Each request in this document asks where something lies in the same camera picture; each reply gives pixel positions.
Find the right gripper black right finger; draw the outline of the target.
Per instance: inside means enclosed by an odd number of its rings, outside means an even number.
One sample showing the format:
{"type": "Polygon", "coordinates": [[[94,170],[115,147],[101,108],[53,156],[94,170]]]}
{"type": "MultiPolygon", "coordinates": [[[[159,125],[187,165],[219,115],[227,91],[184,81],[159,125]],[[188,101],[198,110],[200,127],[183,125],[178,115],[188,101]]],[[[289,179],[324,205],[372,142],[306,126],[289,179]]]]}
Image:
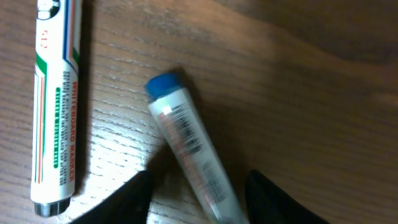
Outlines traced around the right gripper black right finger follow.
{"type": "Polygon", "coordinates": [[[250,224],[328,224],[258,170],[246,178],[245,201],[250,224]]]}

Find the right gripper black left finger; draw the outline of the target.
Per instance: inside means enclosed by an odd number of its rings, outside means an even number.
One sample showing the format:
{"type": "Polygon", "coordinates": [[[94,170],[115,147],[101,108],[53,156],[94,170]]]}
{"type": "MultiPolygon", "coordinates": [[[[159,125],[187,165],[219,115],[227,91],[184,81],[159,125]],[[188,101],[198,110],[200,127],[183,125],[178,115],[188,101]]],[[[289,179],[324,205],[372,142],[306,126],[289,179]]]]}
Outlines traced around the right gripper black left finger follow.
{"type": "Polygon", "coordinates": [[[146,224],[151,199],[151,175],[142,170],[72,224],[146,224]]]}

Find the blue whiteboard marker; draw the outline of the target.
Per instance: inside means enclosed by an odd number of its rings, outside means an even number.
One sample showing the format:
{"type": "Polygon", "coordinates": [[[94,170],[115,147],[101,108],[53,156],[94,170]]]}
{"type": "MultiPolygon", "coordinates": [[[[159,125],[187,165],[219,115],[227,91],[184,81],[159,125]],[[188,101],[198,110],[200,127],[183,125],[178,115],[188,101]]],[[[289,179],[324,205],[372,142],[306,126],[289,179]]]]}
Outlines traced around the blue whiteboard marker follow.
{"type": "Polygon", "coordinates": [[[247,223],[188,88],[176,73],[145,85],[149,110],[212,223],[247,223]]]}

